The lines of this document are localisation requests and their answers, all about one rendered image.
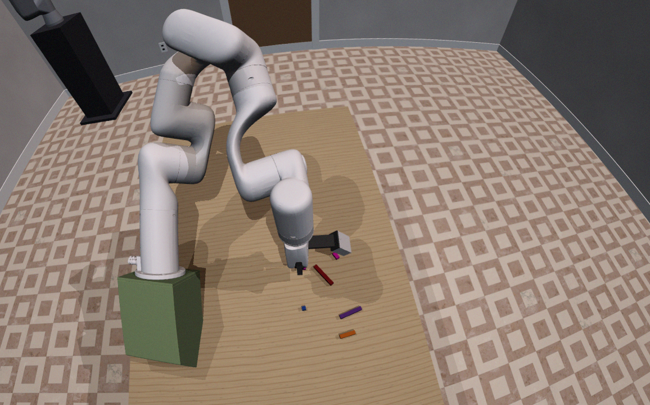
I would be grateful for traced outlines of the purple rod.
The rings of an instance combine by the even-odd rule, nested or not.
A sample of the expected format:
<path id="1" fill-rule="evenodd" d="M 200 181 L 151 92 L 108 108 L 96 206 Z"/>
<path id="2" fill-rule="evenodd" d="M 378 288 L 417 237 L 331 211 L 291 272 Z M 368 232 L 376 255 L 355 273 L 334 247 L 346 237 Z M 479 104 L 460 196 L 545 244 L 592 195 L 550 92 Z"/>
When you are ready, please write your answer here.
<path id="1" fill-rule="evenodd" d="M 354 314 L 354 313 L 356 313 L 358 311 L 361 311 L 361 310 L 362 310 L 362 308 L 361 308 L 361 306 L 359 306 L 357 308 L 354 308 L 353 310 L 346 311 L 346 313 L 343 313 L 343 314 L 340 315 L 340 319 L 342 320 L 346 316 L 350 316 L 350 315 L 352 315 L 352 314 Z"/>

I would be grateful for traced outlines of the red rod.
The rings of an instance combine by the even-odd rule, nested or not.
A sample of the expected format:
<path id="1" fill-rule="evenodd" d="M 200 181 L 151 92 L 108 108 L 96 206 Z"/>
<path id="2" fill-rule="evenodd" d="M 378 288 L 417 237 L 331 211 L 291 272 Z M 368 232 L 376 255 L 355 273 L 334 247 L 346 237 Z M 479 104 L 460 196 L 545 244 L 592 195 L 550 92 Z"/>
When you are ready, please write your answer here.
<path id="1" fill-rule="evenodd" d="M 320 268 L 318 267 L 318 265 L 315 265 L 315 266 L 314 266 L 314 269 L 317 270 L 317 272 L 318 272 L 320 275 L 322 275 L 323 279 L 327 280 L 327 282 L 328 282 L 328 284 L 329 284 L 330 286 L 333 285 L 334 282 L 333 282 L 330 278 L 328 278 L 328 276 L 323 272 L 322 269 L 320 269 Z"/>

